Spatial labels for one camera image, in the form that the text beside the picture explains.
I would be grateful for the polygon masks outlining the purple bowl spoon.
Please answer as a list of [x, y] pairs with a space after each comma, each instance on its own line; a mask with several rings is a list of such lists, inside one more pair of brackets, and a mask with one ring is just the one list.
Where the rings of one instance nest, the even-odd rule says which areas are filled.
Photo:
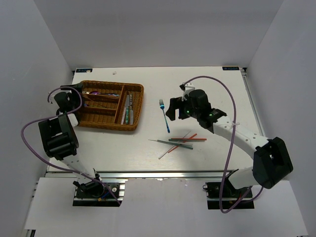
[[91, 94], [91, 95], [104, 95], [104, 96], [113, 96], [113, 97], [120, 97], [119, 94], [115, 93], [103, 93], [103, 92], [98, 92], [98, 91], [83, 91], [82, 94]]

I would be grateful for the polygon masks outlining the knife with pink handle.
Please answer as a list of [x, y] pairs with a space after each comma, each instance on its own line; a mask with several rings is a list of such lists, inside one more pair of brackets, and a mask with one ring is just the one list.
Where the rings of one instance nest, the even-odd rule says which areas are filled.
[[123, 109], [121, 124], [124, 124], [124, 122], [125, 122], [126, 111], [127, 111], [128, 107], [129, 107], [129, 98], [130, 98], [130, 95], [127, 94], [126, 100], [125, 100], [124, 109]]

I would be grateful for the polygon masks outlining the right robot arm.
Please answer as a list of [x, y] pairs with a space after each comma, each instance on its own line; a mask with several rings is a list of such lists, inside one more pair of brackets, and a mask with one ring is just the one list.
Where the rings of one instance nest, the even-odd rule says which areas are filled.
[[233, 142], [252, 158], [251, 167], [234, 171], [225, 179], [223, 192], [227, 196], [234, 197], [241, 188], [253, 185], [271, 189], [293, 171], [286, 144], [281, 138], [257, 135], [233, 123], [225, 112], [211, 106], [203, 90], [196, 89], [185, 96], [171, 98], [166, 116], [174, 121], [176, 111], [179, 119], [195, 118], [202, 128]]

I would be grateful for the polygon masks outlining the blue metal fork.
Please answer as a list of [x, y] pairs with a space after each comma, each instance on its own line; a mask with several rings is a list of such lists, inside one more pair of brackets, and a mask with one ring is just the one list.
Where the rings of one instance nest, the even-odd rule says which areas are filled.
[[168, 122], [167, 122], [167, 119], [166, 119], [166, 114], [165, 114], [165, 111], [164, 111], [165, 106], [164, 106], [164, 102], [163, 102], [162, 99], [159, 100], [159, 107], [162, 109], [162, 112], [163, 112], [163, 116], [164, 116], [167, 132], [170, 133], [170, 128], [169, 128], [169, 125], [168, 125]]

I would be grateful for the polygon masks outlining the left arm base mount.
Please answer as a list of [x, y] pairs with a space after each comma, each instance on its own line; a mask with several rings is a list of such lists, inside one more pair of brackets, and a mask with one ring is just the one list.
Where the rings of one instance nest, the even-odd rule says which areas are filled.
[[120, 183], [105, 183], [111, 192], [99, 183], [90, 181], [80, 184], [74, 181], [75, 194], [73, 206], [76, 207], [120, 207]]

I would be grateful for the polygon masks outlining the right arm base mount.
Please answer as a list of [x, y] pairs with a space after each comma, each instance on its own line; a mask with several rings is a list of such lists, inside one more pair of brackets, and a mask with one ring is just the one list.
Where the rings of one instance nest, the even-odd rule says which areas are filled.
[[[202, 188], [206, 192], [207, 207], [209, 210], [219, 210], [220, 182], [207, 182]], [[248, 187], [235, 190], [224, 185], [222, 195], [222, 206], [224, 210], [231, 208], [247, 191]], [[252, 191], [249, 191], [245, 198], [235, 207], [235, 209], [254, 209]]]

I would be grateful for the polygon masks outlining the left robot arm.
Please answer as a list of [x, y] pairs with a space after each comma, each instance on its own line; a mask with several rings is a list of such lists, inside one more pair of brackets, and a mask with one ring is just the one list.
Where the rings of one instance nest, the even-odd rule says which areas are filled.
[[78, 125], [75, 112], [83, 106], [82, 96], [73, 86], [62, 86], [59, 89], [70, 91], [62, 92], [62, 98], [55, 100], [62, 113], [38, 123], [44, 151], [49, 158], [55, 158], [66, 165], [65, 168], [53, 164], [50, 166], [75, 174], [79, 186], [89, 183], [87, 191], [93, 197], [99, 197], [104, 192], [104, 184], [96, 170], [85, 164], [77, 153], [79, 141], [74, 131]]

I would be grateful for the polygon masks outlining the knife with green handle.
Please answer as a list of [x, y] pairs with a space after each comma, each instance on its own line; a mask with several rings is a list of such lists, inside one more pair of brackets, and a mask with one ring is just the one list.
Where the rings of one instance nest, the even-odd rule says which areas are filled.
[[124, 124], [129, 124], [129, 110], [132, 108], [132, 94], [129, 93], [130, 98], [129, 98], [129, 107], [126, 111], [126, 116], [125, 116], [125, 122]]

